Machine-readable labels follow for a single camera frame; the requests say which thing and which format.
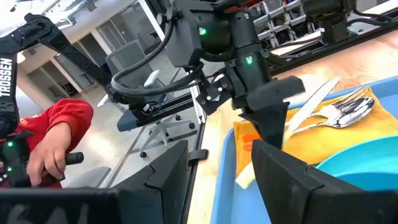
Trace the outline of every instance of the wooden table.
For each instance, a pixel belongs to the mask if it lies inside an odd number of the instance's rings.
[[[391,0],[367,12],[379,14],[395,7],[398,7],[398,0]],[[300,46],[277,49],[274,53],[283,54],[297,47]],[[279,78],[291,75],[300,77],[309,93],[314,92],[322,82],[337,75],[342,79],[335,91],[398,75],[398,31],[297,67],[280,74]],[[293,101],[301,101],[306,97],[308,94],[299,96]],[[233,123],[242,120],[238,116],[240,113],[240,110],[232,110],[231,102],[227,101],[207,119],[201,148],[208,149],[209,155],[207,160],[198,164],[188,217],[189,224],[210,223],[221,148]]]

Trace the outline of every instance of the yellow napkin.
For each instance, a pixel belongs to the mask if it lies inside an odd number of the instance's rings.
[[[322,126],[294,134],[283,146],[283,151],[308,164],[318,164],[336,152],[355,144],[398,134],[398,120],[381,106],[370,87],[366,87],[364,91],[367,96],[375,99],[375,104],[373,110],[361,121],[343,129]],[[344,96],[321,103],[315,109],[315,112],[319,111],[322,106],[332,104],[342,97]],[[297,110],[289,110],[286,120],[290,120]],[[326,118],[309,118],[300,125],[300,128],[322,121],[326,121]],[[234,128],[236,173],[239,175],[243,168],[251,162],[251,152],[243,147],[243,136],[252,133],[254,127],[251,126],[250,122],[242,121],[234,123]]]

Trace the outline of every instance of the blue bowl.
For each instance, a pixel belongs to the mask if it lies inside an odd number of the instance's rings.
[[[335,177],[363,190],[398,189],[398,172],[348,172]]]
[[[317,169],[336,176],[350,172],[398,173],[398,136],[364,142],[327,158]]]

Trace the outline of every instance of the ceiling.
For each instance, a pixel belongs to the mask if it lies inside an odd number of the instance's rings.
[[[70,14],[78,11],[88,2],[96,0],[34,0],[16,2],[16,0],[0,0],[0,37],[12,32],[25,23],[27,13],[43,14],[57,23]]]

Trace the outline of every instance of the black bracket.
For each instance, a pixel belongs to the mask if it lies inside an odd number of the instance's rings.
[[[195,161],[201,161],[207,159],[207,155],[209,150],[207,149],[200,149],[192,151],[188,154],[188,165],[192,165]]]

